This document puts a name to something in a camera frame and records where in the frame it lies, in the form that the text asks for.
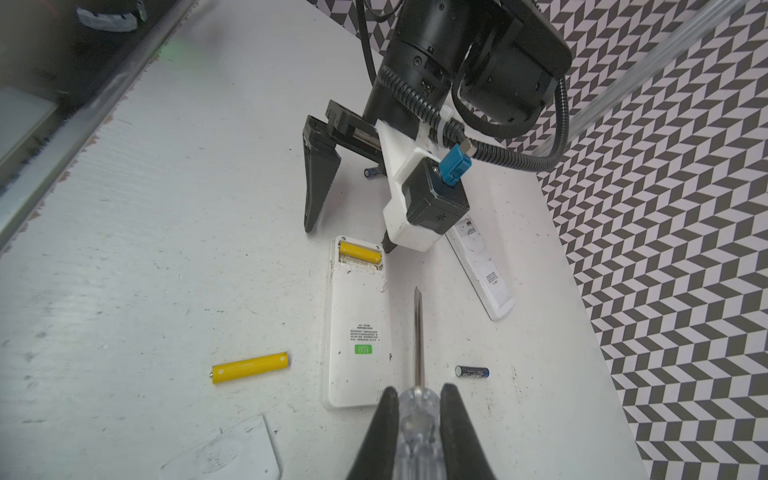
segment black battery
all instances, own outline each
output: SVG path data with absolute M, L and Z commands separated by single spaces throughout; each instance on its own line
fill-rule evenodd
M 486 378 L 491 372 L 482 366 L 457 366 L 456 376 L 474 376 L 477 378 Z

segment white table surface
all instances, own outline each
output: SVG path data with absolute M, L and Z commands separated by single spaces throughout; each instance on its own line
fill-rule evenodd
M 343 478 L 372 408 L 323 408 L 327 262 L 380 241 L 386 181 L 343 158 L 303 232 L 301 130 L 358 112 L 358 41 L 305 0 L 193 11 L 0 258 L 0 478 L 156 478 L 263 413 L 283 478 Z M 518 300 L 493 323 L 448 241 L 389 257 L 393 362 L 454 382 L 499 480 L 647 478 L 533 174 L 475 162 L 472 216 Z M 213 364 L 290 351 L 213 386 Z M 485 380 L 456 365 L 487 366 Z

